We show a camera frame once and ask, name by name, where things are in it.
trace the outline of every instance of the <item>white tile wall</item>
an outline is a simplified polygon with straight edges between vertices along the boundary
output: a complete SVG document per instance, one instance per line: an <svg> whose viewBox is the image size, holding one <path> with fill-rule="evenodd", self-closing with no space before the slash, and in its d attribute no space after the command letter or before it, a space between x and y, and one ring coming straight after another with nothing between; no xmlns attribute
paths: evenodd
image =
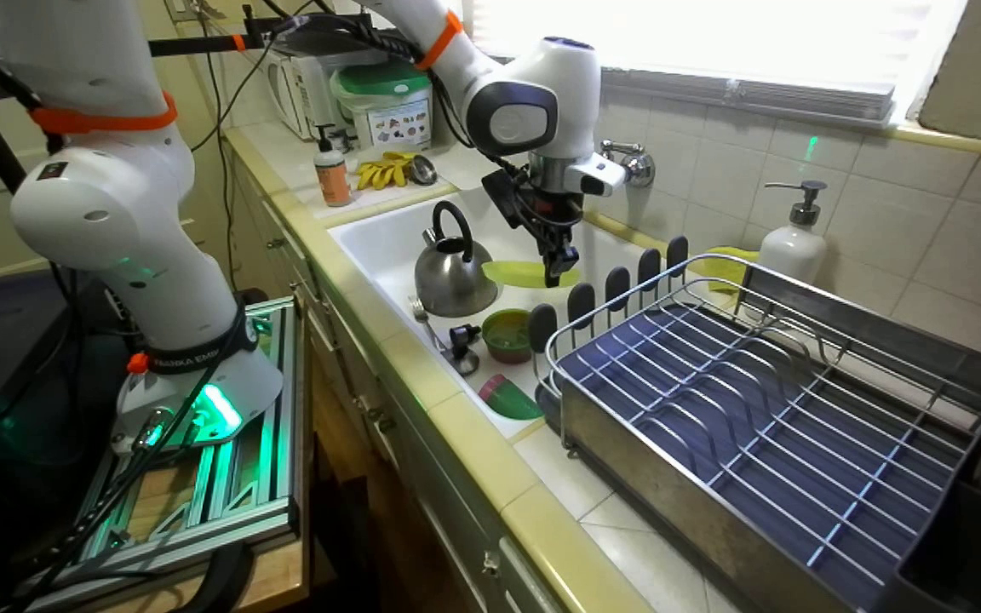
<svg viewBox="0 0 981 613"><path fill-rule="evenodd" d="M693 251L760 248L795 200L764 180L823 180L823 287L981 352L981 154L618 88L603 108L601 138L645 143L659 180L601 211Z"/></svg>

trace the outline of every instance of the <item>drain board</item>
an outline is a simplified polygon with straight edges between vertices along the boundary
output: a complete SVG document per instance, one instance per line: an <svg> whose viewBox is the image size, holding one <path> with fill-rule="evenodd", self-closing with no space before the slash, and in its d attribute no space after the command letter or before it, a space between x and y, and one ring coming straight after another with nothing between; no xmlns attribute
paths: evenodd
<svg viewBox="0 0 981 613"><path fill-rule="evenodd" d="M147 588L147 577L168 580L200 564L223 545L253 541L256 547L272 547L301 535L306 504L301 432L306 416L295 307L293 301L253 303L244 320L266 357L281 365L284 396L235 440L151 469L33 609L91 608ZM119 460L110 453L91 480L91 500L116 469Z"/></svg>
<svg viewBox="0 0 981 613"><path fill-rule="evenodd" d="M564 444L777 609L871 608L981 427L977 393L748 287L689 280L553 354Z"/></svg>

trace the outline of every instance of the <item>soap bottle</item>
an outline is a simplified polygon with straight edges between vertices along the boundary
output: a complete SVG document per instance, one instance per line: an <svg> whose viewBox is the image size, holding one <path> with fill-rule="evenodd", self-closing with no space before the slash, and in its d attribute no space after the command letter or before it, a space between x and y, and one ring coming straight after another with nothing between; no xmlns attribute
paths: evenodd
<svg viewBox="0 0 981 613"><path fill-rule="evenodd" d="M354 200L354 184L352 184L352 174L346 174L346 159L340 150L329 146L329 139L324 138L321 130L321 139L316 139L316 184L321 184L321 193L327 200L327 208L340 208L346 200Z"/></svg>
<svg viewBox="0 0 981 613"><path fill-rule="evenodd" d="M799 180L799 184L765 184L765 189L789 189L804 199L789 211L789 226L772 230L760 245L760 265L788 274L804 282L819 282L823 265L828 243L810 230L820 219L819 199L828 189L823 180Z"/></svg>

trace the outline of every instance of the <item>gray kettle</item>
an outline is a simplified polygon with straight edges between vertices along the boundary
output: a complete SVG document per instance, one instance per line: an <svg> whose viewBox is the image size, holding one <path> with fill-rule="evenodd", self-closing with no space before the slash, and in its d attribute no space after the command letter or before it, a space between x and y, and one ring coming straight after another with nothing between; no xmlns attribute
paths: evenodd
<svg viewBox="0 0 981 613"><path fill-rule="evenodd" d="M452 214L459 239L443 234L443 214ZM471 230L452 200L433 208L433 234L415 262L415 290L426 312L471 317L496 301L496 287L484 276L492 251L471 239Z"/></svg>

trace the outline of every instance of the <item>dish rack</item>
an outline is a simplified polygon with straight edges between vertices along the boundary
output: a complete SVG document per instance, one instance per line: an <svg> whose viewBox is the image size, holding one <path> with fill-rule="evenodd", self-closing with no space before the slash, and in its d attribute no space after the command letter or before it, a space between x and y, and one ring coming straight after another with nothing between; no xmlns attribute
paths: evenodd
<svg viewBox="0 0 981 613"><path fill-rule="evenodd" d="M748 604L868 609L981 436L981 354L706 258L555 329L553 427Z"/></svg>

